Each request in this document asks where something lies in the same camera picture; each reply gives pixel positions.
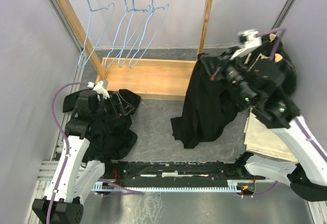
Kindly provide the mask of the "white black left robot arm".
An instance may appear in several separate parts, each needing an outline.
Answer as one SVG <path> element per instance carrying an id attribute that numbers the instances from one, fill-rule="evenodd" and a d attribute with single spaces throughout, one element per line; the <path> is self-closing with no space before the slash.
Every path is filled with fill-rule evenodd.
<path id="1" fill-rule="evenodd" d="M 63 129 L 65 145 L 44 197 L 32 205 L 42 223 L 80 223 L 95 183 L 111 176 L 111 162 L 126 157 L 136 144 L 131 115 L 140 101 L 127 89 L 85 89 L 65 97 L 63 112 L 72 114 Z"/>

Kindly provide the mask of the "black shirt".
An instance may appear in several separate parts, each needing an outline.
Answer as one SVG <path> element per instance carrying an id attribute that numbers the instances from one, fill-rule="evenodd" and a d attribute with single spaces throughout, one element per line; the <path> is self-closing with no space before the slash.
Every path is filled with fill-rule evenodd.
<path id="1" fill-rule="evenodd" d="M 131 130 L 131 116 L 136 112 L 141 97 L 128 89 L 120 89 L 122 97 L 134 105 L 134 110 L 127 116 L 106 117 L 100 119 L 80 119 L 76 114 L 76 101 L 81 91 L 67 95 L 63 102 L 62 111 L 71 112 L 71 119 L 65 126 L 67 137 L 77 136 L 87 139 L 87 148 L 83 162 L 100 160 L 108 163 L 111 160 L 121 160 L 129 154 L 137 141 L 137 134 Z"/>
<path id="2" fill-rule="evenodd" d="M 240 111 L 224 81 L 212 81 L 219 57 L 199 54 L 186 91 L 182 115 L 171 118 L 175 140 L 186 149 L 217 140 Z"/>

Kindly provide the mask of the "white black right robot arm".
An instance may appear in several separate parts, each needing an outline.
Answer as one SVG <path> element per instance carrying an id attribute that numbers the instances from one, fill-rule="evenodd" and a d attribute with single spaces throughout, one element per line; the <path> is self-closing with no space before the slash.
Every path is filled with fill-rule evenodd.
<path id="1" fill-rule="evenodd" d="M 211 81 L 224 81 L 241 108 L 252 108 L 255 117 L 280 138 L 297 162 L 280 162 L 244 153 L 235 174 L 283 183 L 308 202 L 326 201 L 326 151 L 306 125 L 301 111 L 283 91 L 285 73 L 270 59 L 251 67 L 239 58 L 216 57 L 209 62 Z"/>

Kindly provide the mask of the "wooden clothes rack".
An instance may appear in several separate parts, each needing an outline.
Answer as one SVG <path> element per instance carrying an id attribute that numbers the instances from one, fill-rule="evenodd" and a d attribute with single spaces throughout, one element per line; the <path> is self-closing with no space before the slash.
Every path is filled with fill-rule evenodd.
<path id="1" fill-rule="evenodd" d="M 181 0 L 188 8 L 194 0 Z M 88 21 L 88 6 L 85 0 L 56 0 L 64 17 L 82 47 L 82 38 Z M 200 38 L 197 51 L 203 52 L 213 0 L 205 0 L 204 6 L 196 7 L 195 16 L 201 23 L 183 32 L 181 26 L 174 26 L 171 16 L 176 12 L 173 0 L 135 0 L 138 9 L 150 5 L 150 11 L 135 12 L 129 34 L 134 32 L 144 19 L 133 39 L 122 54 L 122 68 L 118 58 L 124 45 L 125 33 L 131 13 L 125 13 L 124 0 L 92 0 L 96 7 L 108 2 L 115 3 L 115 12 L 96 52 L 91 60 L 97 72 L 97 80 L 109 82 L 109 90 L 129 89 L 143 98 L 181 101 L 185 97 L 197 55 L 190 58 L 178 54 L 175 49 L 152 49 L 155 40 L 163 37 L 166 41 L 189 37 L 195 34 Z M 127 0 L 128 8 L 132 0 Z"/>

